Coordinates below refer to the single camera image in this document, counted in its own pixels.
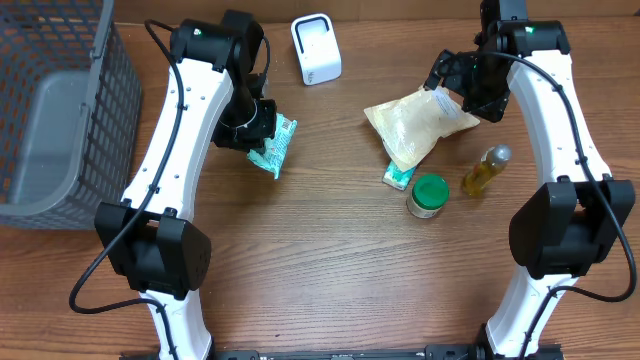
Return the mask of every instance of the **olive oil bottle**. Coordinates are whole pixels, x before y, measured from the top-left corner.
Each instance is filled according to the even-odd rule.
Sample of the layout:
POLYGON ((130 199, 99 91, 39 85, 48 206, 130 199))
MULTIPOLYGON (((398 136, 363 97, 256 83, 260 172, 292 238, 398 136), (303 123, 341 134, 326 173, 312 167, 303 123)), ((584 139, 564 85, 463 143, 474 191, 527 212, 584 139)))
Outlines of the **olive oil bottle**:
POLYGON ((462 179, 462 190, 471 196, 479 196, 491 180, 498 176, 511 160, 511 148, 498 145, 489 149, 480 163, 473 167, 462 179))

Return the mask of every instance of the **gray plastic basket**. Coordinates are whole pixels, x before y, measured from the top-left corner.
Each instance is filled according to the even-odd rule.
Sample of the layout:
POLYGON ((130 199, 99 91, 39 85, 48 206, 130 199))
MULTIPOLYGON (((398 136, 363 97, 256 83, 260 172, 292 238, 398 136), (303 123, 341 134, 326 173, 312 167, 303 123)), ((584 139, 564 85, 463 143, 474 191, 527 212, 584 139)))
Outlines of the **gray plastic basket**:
POLYGON ((0 5, 0 223, 88 229, 118 202, 141 87, 113 0, 0 5))

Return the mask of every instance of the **white packet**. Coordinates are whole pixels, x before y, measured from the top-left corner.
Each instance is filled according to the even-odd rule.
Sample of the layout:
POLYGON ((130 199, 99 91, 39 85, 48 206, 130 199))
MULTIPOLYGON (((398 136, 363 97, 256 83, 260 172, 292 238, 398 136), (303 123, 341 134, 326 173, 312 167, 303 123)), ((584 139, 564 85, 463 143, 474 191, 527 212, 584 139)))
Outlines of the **white packet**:
POLYGON ((277 116, 275 136, 273 139, 266 138, 264 140, 264 154, 255 150, 251 150, 247 154, 247 159, 259 168, 272 172, 276 180, 280 177, 280 169, 282 169, 282 164, 287 156, 289 143, 298 127, 297 121, 291 121, 280 113, 277 116))
POLYGON ((416 167, 439 138, 480 123, 451 100, 448 90, 420 89, 399 100, 364 109, 401 171, 416 167))

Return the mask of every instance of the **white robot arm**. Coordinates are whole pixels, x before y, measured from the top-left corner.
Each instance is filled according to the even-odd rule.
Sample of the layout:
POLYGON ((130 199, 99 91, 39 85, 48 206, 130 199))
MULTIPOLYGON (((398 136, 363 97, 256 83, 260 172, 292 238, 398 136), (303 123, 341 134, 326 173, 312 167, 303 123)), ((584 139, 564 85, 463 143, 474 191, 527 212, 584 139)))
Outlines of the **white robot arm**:
POLYGON ((116 273, 126 276, 149 306, 160 338, 159 359, 205 360, 213 358, 215 349, 199 287, 211 244, 191 223, 202 164, 211 142, 246 152, 264 150, 264 139, 274 135, 276 106, 261 99, 269 60, 263 74, 249 74, 263 39, 268 50, 252 15, 227 11, 219 26, 185 20, 177 29, 165 28, 172 30, 169 60, 175 63, 158 125, 121 203, 100 204, 95 226, 105 249, 111 247, 108 256, 116 273), (175 133, 177 111, 182 114, 175 133), (166 165, 159 170, 168 148, 166 165), (131 222, 133 229, 128 229, 131 222))
MULTIPOLYGON (((559 50, 533 51, 525 57, 562 85, 571 101, 576 116, 580 138, 588 166, 597 180, 611 176, 609 167, 596 150, 578 103, 571 74, 571 56, 559 50)), ((526 65, 514 63, 507 76, 509 89, 516 97, 524 116, 531 146, 536 160, 538 187, 568 177, 573 182, 586 182, 583 169, 571 136, 571 125, 567 111, 554 88, 539 74, 526 65)), ((574 285, 578 278, 571 274, 546 275, 536 280, 526 267, 516 265, 507 293, 496 314, 487 323, 487 336, 495 354, 517 357, 525 342, 525 333, 533 321, 536 311, 549 289, 560 285, 574 285)), ((564 292, 558 293, 547 305, 538 321, 526 355, 538 351, 538 339, 564 292)))
POLYGON ((478 51, 454 55, 445 50, 425 88, 435 89, 443 80, 442 86, 463 96, 464 111, 492 122, 501 120, 513 92, 533 147, 538 190, 511 220, 514 275, 477 344, 431 345, 425 352, 434 360, 445 359, 447 352, 489 360, 531 354, 561 358, 559 346, 539 352, 538 340, 566 290, 613 302, 635 289, 633 255, 621 230, 635 194, 629 181, 613 180, 591 139, 562 25, 529 21, 524 0, 484 0, 481 17, 478 51), (606 258, 616 237, 629 261, 628 290, 607 297, 573 287, 592 264, 606 258))

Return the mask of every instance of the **silver bottle cap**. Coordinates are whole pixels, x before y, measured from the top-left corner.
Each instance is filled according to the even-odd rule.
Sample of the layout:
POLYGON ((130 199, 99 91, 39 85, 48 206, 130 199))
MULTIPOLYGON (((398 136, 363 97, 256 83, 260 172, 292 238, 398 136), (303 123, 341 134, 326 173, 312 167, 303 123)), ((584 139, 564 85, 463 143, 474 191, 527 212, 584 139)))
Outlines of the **silver bottle cap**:
POLYGON ((509 145, 500 144, 489 150, 487 160, 497 165, 506 164, 511 160, 511 148, 509 145))

